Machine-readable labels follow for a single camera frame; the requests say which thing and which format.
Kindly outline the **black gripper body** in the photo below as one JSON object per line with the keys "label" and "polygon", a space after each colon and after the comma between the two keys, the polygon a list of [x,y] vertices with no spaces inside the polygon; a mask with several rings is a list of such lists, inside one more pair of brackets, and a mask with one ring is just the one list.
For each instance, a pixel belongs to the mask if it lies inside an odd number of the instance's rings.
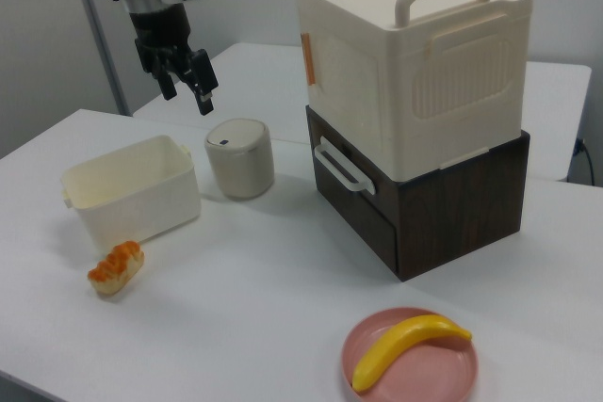
{"label": "black gripper body", "polygon": [[148,13],[130,13],[135,28],[135,44],[142,69],[146,73],[154,70],[155,60],[177,74],[194,72],[191,61],[195,53],[188,45],[191,29],[183,4],[171,5]]}

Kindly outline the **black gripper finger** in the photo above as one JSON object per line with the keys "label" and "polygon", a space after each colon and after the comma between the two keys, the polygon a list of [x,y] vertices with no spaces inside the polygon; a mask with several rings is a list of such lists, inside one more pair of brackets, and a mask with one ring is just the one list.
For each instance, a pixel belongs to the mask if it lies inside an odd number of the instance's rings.
{"label": "black gripper finger", "polygon": [[214,110],[213,90],[219,86],[219,82],[205,49],[187,53],[184,76],[185,83],[194,94],[200,114],[205,116],[211,113]]}
{"label": "black gripper finger", "polygon": [[165,100],[174,98],[177,94],[170,72],[165,64],[156,59],[153,63],[153,77],[157,81]]}

